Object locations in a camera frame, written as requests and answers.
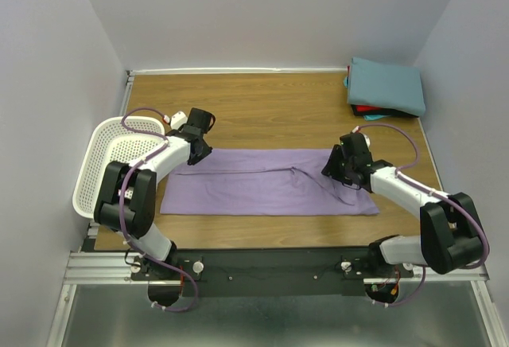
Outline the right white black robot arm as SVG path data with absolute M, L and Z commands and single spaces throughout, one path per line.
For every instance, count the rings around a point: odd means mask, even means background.
M 385 197 L 419 221 L 418 236 L 389 236 L 370 244 L 367 270 L 382 277 L 394 265 L 411 263 L 445 275 L 476 268 L 489 253 L 472 198 L 431 189 L 384 160 L 374 160 L 360 132 L 340 137 L 323 175 L 346 186 Z

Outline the purple t shirt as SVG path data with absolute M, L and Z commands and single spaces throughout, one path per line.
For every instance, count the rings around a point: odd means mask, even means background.
M 180 165 L 166 183 L 160 212 L 218 216 L 370 216 L 369 193 L 322 174 L 328 149 L 214 149 Z

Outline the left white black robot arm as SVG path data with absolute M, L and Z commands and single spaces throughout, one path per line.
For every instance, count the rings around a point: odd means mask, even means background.
M 106 165 L 93 219 L 122 233 L 127 245 L 149 260 L 150 271 L 159 279 L 168 279 L 181 269 L 177 267 L 176 244 L 154 223 L 157 186 L 178 166 L 193 166 L 212 153 L 204 136 L 214 127 L 216 117 L 195 107 L 187 115 L 151 111 L 169 125 L 170 131 L 162 134 L 129 126 L 127 120 L 135 109 L 121 118 L 124 129 L 154 136 L 159 143 L 129 163 L 112 161 Z

